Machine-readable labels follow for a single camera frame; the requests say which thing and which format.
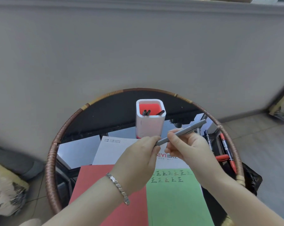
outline wall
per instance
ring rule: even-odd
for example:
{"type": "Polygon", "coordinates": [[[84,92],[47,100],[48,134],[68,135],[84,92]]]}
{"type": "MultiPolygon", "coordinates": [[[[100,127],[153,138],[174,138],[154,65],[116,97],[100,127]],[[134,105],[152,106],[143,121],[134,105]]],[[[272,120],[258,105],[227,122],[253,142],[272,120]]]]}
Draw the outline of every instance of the wall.
{"type": "Polygon", "coordinates": [[[284,16],[0,7],[0,145],[41,160],[110,91],[163,89],[223,118],[283,86],[284,16]]]}

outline pen holder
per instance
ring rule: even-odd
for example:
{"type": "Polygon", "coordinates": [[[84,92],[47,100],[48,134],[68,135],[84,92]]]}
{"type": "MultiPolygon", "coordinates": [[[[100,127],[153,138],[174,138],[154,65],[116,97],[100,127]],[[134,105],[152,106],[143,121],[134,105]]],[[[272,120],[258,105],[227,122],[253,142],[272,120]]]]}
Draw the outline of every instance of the pen holder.
{"type": "Polygon", "coordinates": [[[140,99],[136,102],[136,137],[161,136],[166,111],[162,115],[157,115],[165,110],[163,102],[159,99],[140,99]],[[150,115],[143,115],[144,110],[150,110],[150,115]]]}

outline paper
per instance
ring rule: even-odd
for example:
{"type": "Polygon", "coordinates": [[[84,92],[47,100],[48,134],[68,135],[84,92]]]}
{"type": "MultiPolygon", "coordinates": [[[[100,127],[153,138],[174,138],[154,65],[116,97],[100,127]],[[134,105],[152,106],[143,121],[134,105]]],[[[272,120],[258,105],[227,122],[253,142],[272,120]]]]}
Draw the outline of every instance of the paper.
{"type": "Polygon", "coordinates": [[[149,226],[214,226],[190,169],[155,170],[146,194],[149,226]]]}
{"type": "MultiPolygon", "coordinates": [[[[107,172],[111,171],[113,167],[114,165],[82,166],[70,203],[88,190],[96,181],[105,176],[107,172]]],[[[112,214],[102,222],[101,226],[148,226],[146,187],[130,195],[129,200],[129,206],[124,203],[119,205],[112,214]]]]}
{"type": "MultiPolygon", "coordinates": [[[[126,139],[116,137],[102,137],[98,151],[96,153],[93,165],[115,164],[122,153],[130,145],[134,144],[137,139],[126,139]]],[[[161,150],[157,156],[155,168],[189,168],[189,166],[181,159],[171,157],[170,154],[164,152],[167,144],[161,145],[161,150]]]]}

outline green paper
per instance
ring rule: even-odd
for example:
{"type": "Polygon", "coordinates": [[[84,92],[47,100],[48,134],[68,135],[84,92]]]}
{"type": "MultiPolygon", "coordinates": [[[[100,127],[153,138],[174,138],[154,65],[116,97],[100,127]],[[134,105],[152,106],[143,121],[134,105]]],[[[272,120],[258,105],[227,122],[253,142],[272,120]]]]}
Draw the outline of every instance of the green paper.
{"type": "Polygon", "coordinates": [[[146,184],[149,226],[214,226],[190,169],[155,170],[146,184]]]}

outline bracelet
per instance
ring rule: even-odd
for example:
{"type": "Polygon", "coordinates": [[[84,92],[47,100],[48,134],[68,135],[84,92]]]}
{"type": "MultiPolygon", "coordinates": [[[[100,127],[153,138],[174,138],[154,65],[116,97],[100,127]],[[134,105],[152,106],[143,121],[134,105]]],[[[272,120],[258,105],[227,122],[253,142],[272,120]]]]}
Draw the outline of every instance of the bracelet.
{"type": "Polygon", "coordinates": [[[124,197],[124,203],[126,205],[129,205],[129,199],[128,199],[128,196],[127,194],[124,192],[124,190],[122,189],[121,185],[118,183],[118,181],[110,174],[110,173],[107,173],[106,174],[107,177],[109,177],[113,183],[117,186],[117,188],[119,189],[119,191],[122,193],[123,197],[124,197]]]}

